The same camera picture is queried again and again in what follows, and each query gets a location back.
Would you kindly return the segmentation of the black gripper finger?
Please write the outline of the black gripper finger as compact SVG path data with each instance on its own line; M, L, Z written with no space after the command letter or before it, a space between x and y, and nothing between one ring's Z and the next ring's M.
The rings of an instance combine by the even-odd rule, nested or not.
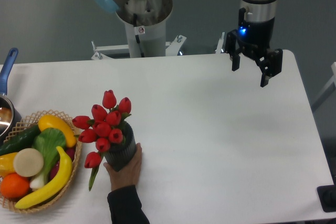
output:
M227 34L225 42L225 52L229 54L232 61L232 71L236 71L240 67L241 50L236 49L237 38L237 30L234 29Z
M266 49L257 57L256 64L260 68L262 75L260 86L265 87L269 80L282 71L282 49Z

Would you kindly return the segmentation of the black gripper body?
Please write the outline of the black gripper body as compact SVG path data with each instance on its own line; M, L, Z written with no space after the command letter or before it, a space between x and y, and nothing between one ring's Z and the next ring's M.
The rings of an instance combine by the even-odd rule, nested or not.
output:
M243 55L260 62L270 48L275 18L255 22L248 20L251 16L248 7L239 9L237 43Z

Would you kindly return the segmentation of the dark sleeved forearm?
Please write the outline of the dark sleeved forearm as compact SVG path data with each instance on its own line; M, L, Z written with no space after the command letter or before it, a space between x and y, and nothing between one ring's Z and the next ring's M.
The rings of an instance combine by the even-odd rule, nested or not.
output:
M107 201L112 223L150 223L142 210L142 203L135 185L110 192Z

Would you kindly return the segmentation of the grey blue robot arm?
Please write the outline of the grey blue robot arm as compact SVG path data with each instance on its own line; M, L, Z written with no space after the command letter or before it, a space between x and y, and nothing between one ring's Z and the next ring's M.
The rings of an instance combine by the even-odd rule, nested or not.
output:
M172 0L94 1L124 23L132 58L166 56L165 25L172 12ZM262 87L282 70L282 50L269 45L276 8L277 0L240 0L238 27L219 47L230 55L232 71L238 70L241 55L253 60L260 68Z

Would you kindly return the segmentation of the person's hand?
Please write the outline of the person's hand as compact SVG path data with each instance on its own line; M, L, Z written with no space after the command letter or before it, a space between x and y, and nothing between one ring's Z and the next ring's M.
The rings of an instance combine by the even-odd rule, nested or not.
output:
M111 191L138 184L142 165L142 146L137 143L136 147L135 155L120 171L116 172L106 162L103 164L110 177Z

